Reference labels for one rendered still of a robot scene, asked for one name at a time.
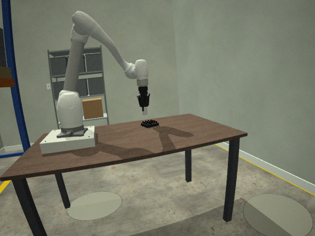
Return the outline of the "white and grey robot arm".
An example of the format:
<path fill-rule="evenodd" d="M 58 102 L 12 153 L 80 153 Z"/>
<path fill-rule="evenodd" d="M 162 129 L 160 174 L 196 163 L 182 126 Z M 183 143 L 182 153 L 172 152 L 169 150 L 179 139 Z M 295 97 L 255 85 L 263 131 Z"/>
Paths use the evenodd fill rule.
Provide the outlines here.
<path fill-rule="evenodd" d="M 137 79 L 137 86 L 148 85 L 148 65 L 143 59 L 137 60 L 135 65 L 127 63 L 121 56 L 114 42 L 104 32 L 100 25 L 88 14 L 77 11 L 73 16 L 71 30 L 71 47 L 68 57 L 67 69 L 63 90 L 59 93 L 57 111 L 61 125 L 61 133 L 57 138 L 70 138 L 84 136 L 88 128 L 83 125 L 82 104 L 77 90 L 81 60 L 84 45 L 89 36 L 104 44 L 124 69 L 130 79 Z M 135 67 L 135 68 L 134 68 Z"/>

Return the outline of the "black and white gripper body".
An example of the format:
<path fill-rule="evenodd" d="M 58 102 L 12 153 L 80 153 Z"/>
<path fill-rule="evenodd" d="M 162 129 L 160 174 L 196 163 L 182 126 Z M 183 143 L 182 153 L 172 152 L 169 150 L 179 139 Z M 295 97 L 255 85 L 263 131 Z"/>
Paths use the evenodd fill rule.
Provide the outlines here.
<path fill-rule="evenodd" d="M 143 98 L 143 93 L 144 93 L 144 94 L 145 94 L 145 93 L 148 94 L 147 90 L 148 90 L 148 87 L 147 87 L 147 86 L 145 86 L 145 87 L 138 87 L 138 91 L 139 91 L 139 94 L 140 94 L 141 98 Z"/>

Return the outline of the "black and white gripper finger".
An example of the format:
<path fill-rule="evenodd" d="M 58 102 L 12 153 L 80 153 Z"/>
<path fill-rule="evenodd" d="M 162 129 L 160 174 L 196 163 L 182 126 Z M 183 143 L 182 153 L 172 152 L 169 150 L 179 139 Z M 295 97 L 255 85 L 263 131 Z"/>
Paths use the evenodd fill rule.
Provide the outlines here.
<path fill-rule="evenodd" d="M 144 104 L 145 104 L 145 114 L 146 115 L 148 114 L 147 107 L 149 105 L 149 97 L 150 97 L 150 94 L 145 93 Z"/>
<path fill-rule="evenodd" d="M 145 95 L 145 94 L 143 93 L 143 98 L 141 98 L 141 96 L 140 96 L 140 94 L 139 94 L 139 95 L 137 95 L 137 98 L 138 98 L 140 107 L 142 107 L 142 114 L 143 114 L 143 115 L 146 115 L 146 114 L 145 114 L 145 104 L 144 104 L 145 96 L 144 96 L 144 95 Z"/>

